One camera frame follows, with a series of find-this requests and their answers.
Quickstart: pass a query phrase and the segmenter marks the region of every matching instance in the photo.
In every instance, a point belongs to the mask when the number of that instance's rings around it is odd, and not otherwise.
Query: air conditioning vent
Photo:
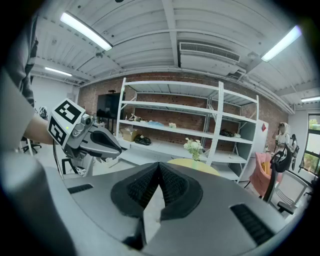
[[[219,56],[239,63],[240,55],[216,46],[194,42],[180,42],[180,52],[196,52]]]

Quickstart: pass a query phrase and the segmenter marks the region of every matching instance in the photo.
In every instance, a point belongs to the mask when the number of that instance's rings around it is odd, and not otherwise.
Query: brick wall
[[[181,81],[181,82],[191,82],[210,86],[218,86],[218,79],[207,77],[204,75],[196,75],[190,73],[173,73],[173,72],[154,72],[154,73],[141,73],[132,74],[126,76],[127,82],[134,81]],[[108,94],[109,90],[115,90],[116,93],[120,93],[121,86],[123,82],[123,77],[114,78],[107,81],[98,82],[86,87],[83,87],[79,91],[78,104],[85,108],[88,114],[94,114],[97,111],[98,96],[103,94]],[[224,88],[233,92],[246,95],[251,98],[256,98],[256,93],[250,89],[247,89],[238,84],[232,83],[230,81],[223,81]],[[135,92],[129,87],[125,88],[125,100],[129,101],[135,96]],[[138,101],[146,102],[161,102],[161,103],[171,103],[179,105],[188,105],[194,107],[205,108],[206,100],[201,98],[192,98],[186,96],[175,96],[175,95],[162,95],[162,94],[139,94]],[[213,108],[216,110],[218,108],[218,103],[216,101],[212,102]],[[242,108],[242,115],[245,117],[250,117],[254,110],[256,109],[255,104],[249,104]],[[124,117],[127,115],[128,118],[131,116],[133,111],[132,107],[124,108]],[[239,115],[240,108],[224,104],[223,111],[227,113],[232,113]],[[153,120],[168,125],[169,123],[176,123],[177,127],[187,128],[202,131],[205,123],[205,117],[201,115],[162,111],[162,110],[152,110],[136,108],[135,115],[142,117],[145,120]],[[288,122],[288,114],[280,110],[276,105],[270,102],[268,99],[259,95],[259,119],[269,123],[267,144],[271,150],[274,149],[275,143],[273,139],[273,134],[278,130],[278,125],[280,122]],[[184,144],[185,138],[194,138],[190,135],[179,134],[175,132],[161,131],[149,128],[140,127],[144,136],[150,139],[158,139],[163,141],[168,141],[172,143]],[[227,129],[230,132],[238,131],[238,124],[230,121],[222,121],[221,129]],[[209,123],[209,132],[214,132],[215,121],[211,118]],[[210,147],[211,140],[206,140],[206,147]],[[219,141],[217,148],[221,150],[232,151],[234,147],[233,142],[229,141]]]

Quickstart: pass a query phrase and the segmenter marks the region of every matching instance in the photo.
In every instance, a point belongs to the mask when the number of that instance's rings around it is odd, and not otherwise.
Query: yellow table
[[[172,159],[172,160],[168,161],[168,163],[178,165],[178,166],[192,168],[192,169],[195,169],[197,171],[204,172],[207,174],[213,174],[213,175],[220,176],[219,172],[216,169],[212,168],[211,166],[209,166],[203,162],[195,161],[193,159],[177,158],[177,159]]]

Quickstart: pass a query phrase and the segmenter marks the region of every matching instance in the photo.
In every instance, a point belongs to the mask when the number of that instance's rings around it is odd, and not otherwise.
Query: cable
[[[59,175],[64,180],[65,178],[64,178],[63,173],[61,172],[61,167],[60,167],[58,156],[57,156],[57,148],[56,148],[55,140],[53,140],[52,148],[53,148],[53,157],[54,157],[54,161],[55,161],[55,164],[56,164],[56,168],[57,168],[57,170],[59,172]]]

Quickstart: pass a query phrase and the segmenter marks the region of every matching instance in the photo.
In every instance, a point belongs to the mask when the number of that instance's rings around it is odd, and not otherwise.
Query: window
[[[308,135],[303,159],[304,169],[318,175],[320,171],[320,114],[309,115]]]

